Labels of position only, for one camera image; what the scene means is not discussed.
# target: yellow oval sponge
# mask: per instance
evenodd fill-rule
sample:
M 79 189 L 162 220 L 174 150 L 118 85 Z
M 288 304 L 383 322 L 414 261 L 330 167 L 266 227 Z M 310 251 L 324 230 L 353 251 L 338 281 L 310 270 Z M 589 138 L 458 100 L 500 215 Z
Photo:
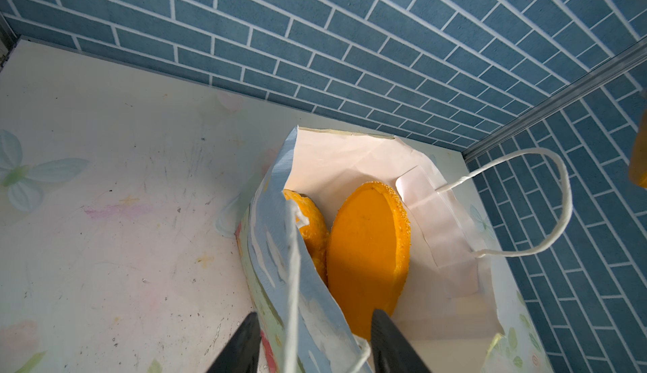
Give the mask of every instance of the yellow oval sponge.
M 319 277 L 324 281 L 324 284 L 328 285 L 326 247 L 328 246 L 329 233 L 324 216 L 310 198 L 288 189 L 283 190 L 283 195 L 287 200 L 294 200 L 299 205 L 303 215 L 310 220 L 310 224 L 301 227 L 299 232 L 303 237 L 303 241 L 305 241 L 305 247 L 308 248 L 308 254 L 312 258 L 312 263 L 314 263 Z
M 328 243 L 328 288 L 355 335 L 371 338 L 374 309 L 393 313 L 410 244 L 406 209 L 382 182 L 364 183 L 339 209 Z

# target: green flower center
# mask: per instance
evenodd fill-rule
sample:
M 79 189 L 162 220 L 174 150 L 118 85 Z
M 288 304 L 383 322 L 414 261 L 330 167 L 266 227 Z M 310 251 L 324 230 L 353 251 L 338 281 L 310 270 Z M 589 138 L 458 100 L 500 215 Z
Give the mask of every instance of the green flower center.
M 20 182 L 27 175 L 27 166 L 23 165 L 22 167 L 15 167 L 12 169 L 2 181 L 2 186 L 11 186 L 14 183 Z

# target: shopping bag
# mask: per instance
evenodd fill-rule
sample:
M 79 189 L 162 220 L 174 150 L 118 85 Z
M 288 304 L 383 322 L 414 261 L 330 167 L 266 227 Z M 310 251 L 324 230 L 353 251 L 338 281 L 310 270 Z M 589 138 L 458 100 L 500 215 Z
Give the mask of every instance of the shopping bag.
M 530 152 L 561 162 L 545 149 L 514 155 Z M 558 166 L 563 177 L 565 166 Z M 371 371 L 365 363 L 369 345 L 351 333 L 298 232 L 307 218 L 283 195 L 290 189 L 308 196 L 330 228 L 344 200 L 369 181 L 396 189 L 411 223 L 409 274 L 392 320 L 435 373 L 480 371 L 496 339 L 505 335 L 487 255 L 519 255 L 487 249 L 451 191 L 484 168 L 447 185 L 427 156 L 396 137 L 295 128 L 236 232 L 270 371 Z M 568 178 L 562 183 L 560 223 L 528 253 L 550 246 L 570 217 Z

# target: gray corner strip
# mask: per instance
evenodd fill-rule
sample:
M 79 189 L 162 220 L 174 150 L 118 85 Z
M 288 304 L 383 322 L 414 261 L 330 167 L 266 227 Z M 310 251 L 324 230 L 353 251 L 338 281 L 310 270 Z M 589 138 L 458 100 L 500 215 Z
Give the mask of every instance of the gray corner strip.
M 544 102 L 538 104 L 538 106 L 525 112 L 519 118 L 514 119 L 506 126 L 503 126 L 471 146 L 471 148 L 463 151 L 465 162 L 472 161 L 522 130 L 536 125 L 543 119 L 562 110 L 565 106 L 593 91 L 595 88 L 599 88 L 644 61 L 647 61 L 647 38 L 643 38 L 622 53 L 597 66 L 573 84 L 566 86 L 557 94 L 554 94 Z

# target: blue tile wall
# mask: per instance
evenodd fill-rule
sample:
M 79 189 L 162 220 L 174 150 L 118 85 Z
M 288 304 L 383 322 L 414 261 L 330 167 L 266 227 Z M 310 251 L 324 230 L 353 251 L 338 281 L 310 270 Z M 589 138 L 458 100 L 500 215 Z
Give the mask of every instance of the blue tile wall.
M 646 9 L 647 0 L 0 0 L 19 35 L 459 151 L 645 36 Z M 608 89 L 635 119 L 627 88 Z M 605 126 L 619 119 L 608 115 Z M 625 155 L 632 130 L 608 132 Z
M 565 233 L 545 252 L 509 258 L 557 373 L 647 371 L 647 191 L 627 179 L 646 73 L 647 62 L 468 163 L 524 147 L 567 163 L 574 211 Z M 562 211 L 558 171 L 534 157 L 474 181 L 504 249 L 536 246 Z

